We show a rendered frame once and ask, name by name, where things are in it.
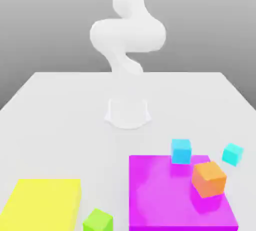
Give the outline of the small blue cube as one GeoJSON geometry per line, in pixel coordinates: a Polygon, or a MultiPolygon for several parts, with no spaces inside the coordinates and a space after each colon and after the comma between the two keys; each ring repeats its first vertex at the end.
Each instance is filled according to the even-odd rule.
{"type": "Polygon", "coordinates": [[[189,139],[172,139],[171,161],[173,164],[189,165],[191,156],[192,146],[189,139]]]}

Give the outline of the small orange cube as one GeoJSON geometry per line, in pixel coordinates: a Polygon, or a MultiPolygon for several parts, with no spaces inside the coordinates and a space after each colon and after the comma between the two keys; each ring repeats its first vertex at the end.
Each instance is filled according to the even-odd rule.
{"type": "Polygon", "coordinates": [[[214,161],[195,164],[191,183],[203,198],[219,196],[224,193],[227,175],[214,161]]]}

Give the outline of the small cyan cube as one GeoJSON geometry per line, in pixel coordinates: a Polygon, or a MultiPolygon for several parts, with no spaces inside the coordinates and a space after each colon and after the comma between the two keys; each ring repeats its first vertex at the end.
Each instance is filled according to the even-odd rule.
{"type": "Polygon", "coordinates": [[[221,159],[222,161],[236,167],[238,163],[241,161],[243,153],[243,147],[233,143],[229,143],[224,148],[221,159]]]}

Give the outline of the small green cube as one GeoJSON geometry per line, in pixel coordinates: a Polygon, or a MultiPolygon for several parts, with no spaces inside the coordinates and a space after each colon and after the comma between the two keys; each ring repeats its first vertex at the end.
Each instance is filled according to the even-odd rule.
{"type": "Polygon", "coordinates": [[[113,231],[113,216],[95,208],[83,222],[83,231],[113,231]]]}

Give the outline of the large magenta box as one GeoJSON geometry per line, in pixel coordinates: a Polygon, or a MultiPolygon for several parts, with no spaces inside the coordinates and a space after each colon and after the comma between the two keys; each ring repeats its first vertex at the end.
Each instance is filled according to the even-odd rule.
{"type": "Polygon", "coordinates": [[[201,198],[192,185],[195,164],[173,164],[169,155],[129,156],[129,231],[238,231],[227,197],[201,198]]]}

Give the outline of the large yellow box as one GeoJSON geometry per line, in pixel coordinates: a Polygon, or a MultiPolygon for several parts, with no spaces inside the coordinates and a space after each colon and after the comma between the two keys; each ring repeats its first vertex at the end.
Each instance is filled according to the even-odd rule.
{"type": "Polygon", "coordinates": [[[0,213],[0,231],[75,231],[80,179],[19,179],[0,213]]]}

